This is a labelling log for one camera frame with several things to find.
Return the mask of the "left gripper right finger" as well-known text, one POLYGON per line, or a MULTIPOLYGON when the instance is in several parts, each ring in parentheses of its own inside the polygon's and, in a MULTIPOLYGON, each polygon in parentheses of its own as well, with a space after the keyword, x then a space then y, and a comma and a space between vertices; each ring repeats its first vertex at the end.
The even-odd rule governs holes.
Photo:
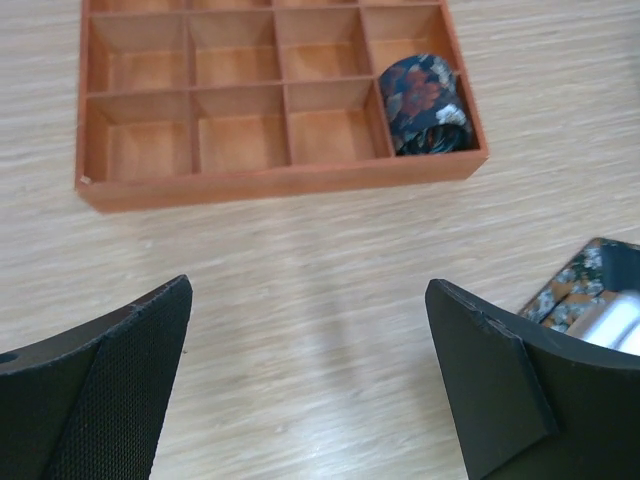
POLYGON ((444 279, 425 303, 471 479, 636 479, 639 359, 444 279))

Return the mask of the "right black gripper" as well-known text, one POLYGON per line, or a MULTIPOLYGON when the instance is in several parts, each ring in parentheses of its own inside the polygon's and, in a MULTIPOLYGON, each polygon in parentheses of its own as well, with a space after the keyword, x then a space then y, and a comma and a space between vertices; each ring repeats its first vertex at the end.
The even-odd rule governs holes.
POLYGON ((615 293, 611 300, 596 304, 567 330, 571 337, 622 353, 639 354, 639 293, 615 293))

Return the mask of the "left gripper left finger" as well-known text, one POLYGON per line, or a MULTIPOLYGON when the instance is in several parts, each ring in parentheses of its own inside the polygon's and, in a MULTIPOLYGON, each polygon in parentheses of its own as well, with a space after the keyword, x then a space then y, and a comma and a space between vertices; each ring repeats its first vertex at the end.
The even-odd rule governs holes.
POLYGON ((1 355, 4 479, 147 479, 191 315, 179 275, 1 355))

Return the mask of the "brown floral tie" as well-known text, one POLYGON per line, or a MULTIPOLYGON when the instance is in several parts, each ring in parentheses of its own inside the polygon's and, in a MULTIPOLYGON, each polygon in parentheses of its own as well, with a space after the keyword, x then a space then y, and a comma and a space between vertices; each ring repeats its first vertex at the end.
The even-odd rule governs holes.
POLYGON ((590 308, 639 290, 639 246, 604 237, 590 239, 518 312, 564 333, 590 308))

